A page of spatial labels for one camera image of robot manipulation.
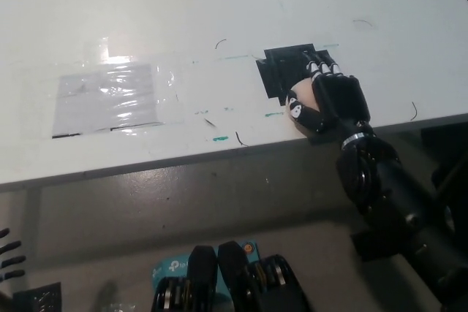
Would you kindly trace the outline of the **left robot hand black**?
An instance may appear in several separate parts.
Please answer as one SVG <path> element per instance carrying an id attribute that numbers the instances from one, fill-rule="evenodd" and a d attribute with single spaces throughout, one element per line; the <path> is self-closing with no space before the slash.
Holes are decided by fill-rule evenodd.
<path id="1" fill-rule="evenodd" d="M 23 264 L 27 257 L 22 252 L 21 240 L 11 240 L 10 228 L 1 229 L 1 283 L 22 278 L 26 271 Z"/>

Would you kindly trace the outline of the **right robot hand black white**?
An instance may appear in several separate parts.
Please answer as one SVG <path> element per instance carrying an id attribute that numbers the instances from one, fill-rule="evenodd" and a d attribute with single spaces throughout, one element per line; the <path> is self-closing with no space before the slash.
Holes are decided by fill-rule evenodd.
<path id="1" fill-rule="evenodd" d="M 318 134 L 335 129 L 345 139 L 357 133 L 372 134 L 371 119 L 359 80 L 346 76 L 325 50 L 303 53 L 307 77 L 288 92 L 290 117 Z"/>

